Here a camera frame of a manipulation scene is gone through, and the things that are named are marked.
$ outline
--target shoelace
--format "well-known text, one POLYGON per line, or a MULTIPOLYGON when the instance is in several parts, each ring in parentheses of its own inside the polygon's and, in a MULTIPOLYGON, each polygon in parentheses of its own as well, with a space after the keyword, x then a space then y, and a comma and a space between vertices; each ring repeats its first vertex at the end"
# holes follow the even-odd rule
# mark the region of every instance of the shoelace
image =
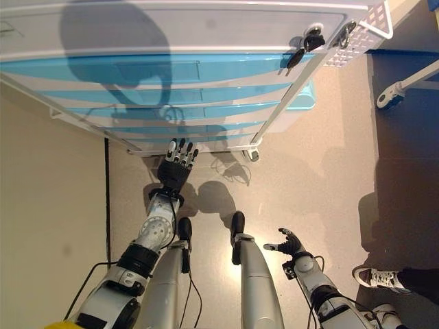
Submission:
POLYGON ((394 287, 392 279, 394 278, 394 272, 386 271, 373 271, 372 280, 376 281, 378 285, 385 287, 394 287))

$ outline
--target white storage drawer unit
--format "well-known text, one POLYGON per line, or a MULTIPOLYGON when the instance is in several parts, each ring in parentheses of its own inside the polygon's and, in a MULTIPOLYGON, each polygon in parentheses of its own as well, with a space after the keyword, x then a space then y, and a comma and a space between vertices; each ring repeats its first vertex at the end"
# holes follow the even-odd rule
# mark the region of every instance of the white storage drawer unit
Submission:
POLYGON ((313 107, 311 75, 376 2, 4 1, 2 80, 141 155, 251 149, 313 107), (287 74, 310 30, 325 45, 287 74))

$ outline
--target person's leg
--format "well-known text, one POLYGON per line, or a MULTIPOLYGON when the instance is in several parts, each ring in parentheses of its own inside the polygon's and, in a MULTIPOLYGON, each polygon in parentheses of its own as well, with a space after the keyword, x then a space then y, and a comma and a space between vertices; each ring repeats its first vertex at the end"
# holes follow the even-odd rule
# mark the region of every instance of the person's leg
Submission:
POLYGON ((397 273, 398 281, 421 296, 439 305, 439 269, 404 269, 397 273))

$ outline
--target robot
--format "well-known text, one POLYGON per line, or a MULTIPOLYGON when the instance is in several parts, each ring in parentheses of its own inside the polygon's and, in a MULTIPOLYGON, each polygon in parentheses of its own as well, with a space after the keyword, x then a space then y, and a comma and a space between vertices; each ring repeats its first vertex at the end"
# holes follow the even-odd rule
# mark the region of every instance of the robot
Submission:
MULTIPOLYGON (((192 227, 187 217, 177 221, 176 214, 184 203, 181 188, 198 154, 197 149, 192 149, 193 144, 186 146, 184 139, 179 144, 176 139, 171 141, 158 168, 163 187, 150 193, 147 219, 138 237, 91 291, 77 313, 69 317, 68 312, 63 322, 46 329, 178 328, 178 276, 180 273, 191 275, 192 227), (140 304, 137 298, 144 293, 140 304)), ((244 214, 238 211, 233 215, 230 243, 232 263, 241 266, 241 327, 284 329, 270 270, 254 237, 244 233, 244 226, 244 214)), ((288 279, 298 280, 322 328, 374 329, 351 300, 323 274, 297 236, 285 228, 279 231, 286 235, 287 241, 266 244, 264 248, 292 257, 283 264, 284 272, 288 279)))

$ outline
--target yellow object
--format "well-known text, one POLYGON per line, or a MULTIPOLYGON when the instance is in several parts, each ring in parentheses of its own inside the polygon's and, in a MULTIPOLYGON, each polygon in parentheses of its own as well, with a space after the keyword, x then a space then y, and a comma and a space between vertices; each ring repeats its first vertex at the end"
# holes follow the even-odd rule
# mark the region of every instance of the yellow object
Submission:
POLYGON ((74 324, 73 322, 58 322, 56 324, 50 324, 44 329, 83 329, 82 327, 79 327, 77 324, 74 324))

